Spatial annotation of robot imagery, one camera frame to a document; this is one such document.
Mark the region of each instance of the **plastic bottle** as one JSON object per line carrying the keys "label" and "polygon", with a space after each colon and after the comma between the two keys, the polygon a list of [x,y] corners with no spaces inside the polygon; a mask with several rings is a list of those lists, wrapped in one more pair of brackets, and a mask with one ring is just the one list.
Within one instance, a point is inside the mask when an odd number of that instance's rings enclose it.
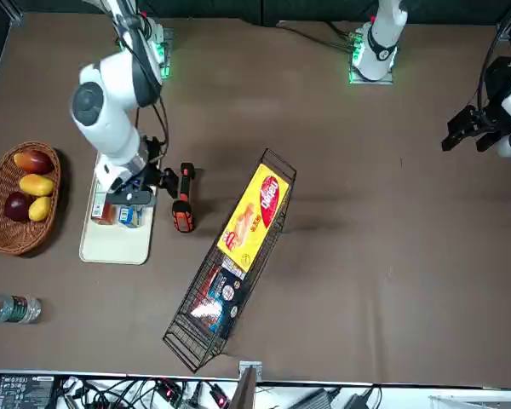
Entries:
{"label": "plastic bottle", "polygon": [[34,322],[42,312],[40,302],[31,296],[0,294],[0,322]]}

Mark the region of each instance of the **yellow snack box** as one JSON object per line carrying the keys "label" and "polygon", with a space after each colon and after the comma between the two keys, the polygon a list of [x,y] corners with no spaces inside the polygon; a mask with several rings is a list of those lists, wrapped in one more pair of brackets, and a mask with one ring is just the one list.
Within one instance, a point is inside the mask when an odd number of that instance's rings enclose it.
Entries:
{"label": "yellow snack box", "polygon": [[289,187],[266,165],[260,164],[221,235],[218,248],[246,273]]}

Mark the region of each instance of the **wicker basket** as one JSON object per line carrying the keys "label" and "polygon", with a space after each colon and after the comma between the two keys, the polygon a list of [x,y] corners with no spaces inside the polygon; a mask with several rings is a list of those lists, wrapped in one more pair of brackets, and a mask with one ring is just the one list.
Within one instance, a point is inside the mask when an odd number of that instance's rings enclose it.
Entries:
{"label": "wicker basket", "polygon": [[[53,166],[52,172],[45,175],[55,182],[51,196],[51,211],[43,222],[14,222],[3,215],[3,208],[9,194],[20,191],[19,180],[26,172],[14,163],[14,154],[35,149],[46,153]],[[0,252],[18,256],[38,247],[49,234],[55,218],[60,187],[60,162],[55,150],[42,142],[25,142],[2,156],[0,160]]]}

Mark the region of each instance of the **brown table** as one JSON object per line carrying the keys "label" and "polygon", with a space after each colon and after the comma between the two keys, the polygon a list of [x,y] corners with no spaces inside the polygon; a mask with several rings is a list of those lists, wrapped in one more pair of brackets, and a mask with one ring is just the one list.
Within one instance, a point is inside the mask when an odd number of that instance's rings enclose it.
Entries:
{"label": "brown table", "polygon": [[[200,375],[511,387],[511,160],[439,143],[474,92],[491,27],[409,26],[395,85],[350,86],[347,57],[238,20],[175,28],[166,164],[205,169],[192,235],[161,194],[141,267],[78,257],[95,150],[69,115],[79,69],[114,52],[104,16],[28,14],[0,67],[0,156],[40,140],[72,164],[60,235],[0,254],[0,292],[44,300],[0,325],[0,368],[188,375],[161,338],[265,147],[298,169],[284,235],[228,356]],[[299,28],[334,39],[318,23]],[[151,110],[141,128],[159,135]]]}

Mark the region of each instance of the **power drill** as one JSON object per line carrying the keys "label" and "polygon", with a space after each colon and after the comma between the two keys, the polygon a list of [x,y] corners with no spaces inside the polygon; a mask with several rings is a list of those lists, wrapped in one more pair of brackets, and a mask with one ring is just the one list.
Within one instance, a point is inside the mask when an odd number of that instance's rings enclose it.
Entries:
{"label": "power drill", "polygon": [[190,233],[195,228],[189,198],[191,196],[191,180],[195,178],[195,167],[192,163],[181,164],[180,198],[172,204],[174,227],[180,233]]}

